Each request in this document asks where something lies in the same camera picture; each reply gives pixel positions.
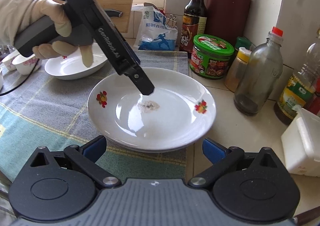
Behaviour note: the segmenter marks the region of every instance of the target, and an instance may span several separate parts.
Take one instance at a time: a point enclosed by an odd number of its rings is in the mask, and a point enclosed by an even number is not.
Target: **screw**
[[[190,180],[193,185],[204,185],[207,181],[203,177],[194,177]]]
[[[115,185],[119,182],[119,179],[113,176],[108,176],[102,180],[105,185]]]

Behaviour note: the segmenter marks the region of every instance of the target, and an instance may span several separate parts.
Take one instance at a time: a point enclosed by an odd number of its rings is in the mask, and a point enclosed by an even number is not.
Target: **white box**
[[[289,173],[320,177],[320,117],[299,108],[281,140]]]

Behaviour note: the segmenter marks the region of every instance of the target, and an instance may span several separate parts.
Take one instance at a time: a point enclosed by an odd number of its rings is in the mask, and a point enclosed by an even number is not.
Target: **white and blue bag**
[[[178,28],[166,24],[166,17],[152,6],[143,7],[134,47],[139,50],[174,51]]]

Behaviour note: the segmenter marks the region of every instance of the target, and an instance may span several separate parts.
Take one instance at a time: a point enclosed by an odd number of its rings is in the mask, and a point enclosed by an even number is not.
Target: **black cable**
[[[10,93],[10,92],[12,92],[12,91],[14,91],[15,89],[19,88],[21,85],[23,85],[23,83],[24,83],[24,82],[29,78],[29,76],[33,73],[33,70],[36,68],[39,60],[40,60],[40,59],[37,60],[35,66],[33,67],[33,69],[32,69],[32,71],[30,72],[30,74],[28,74],[28,76],[26,77],[26,79],[24,79],[24,80],[23,80],[20,84],[18,84],[15,88],[13,88],[13,89],[11,89],[11,90],[9,90],[9,91],[7,91],[7,92],[1,93],[0,96],[4,96],[4,95],[6,95],[6,94],[8,94],[8,93]]]

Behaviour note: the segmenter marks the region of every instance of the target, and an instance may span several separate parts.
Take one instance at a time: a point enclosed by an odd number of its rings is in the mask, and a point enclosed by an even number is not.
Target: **yellow cap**
[[[242,61],[248,62],[250,58],[251,51],[246,48],[239,48],[237,57],[239,57]]]

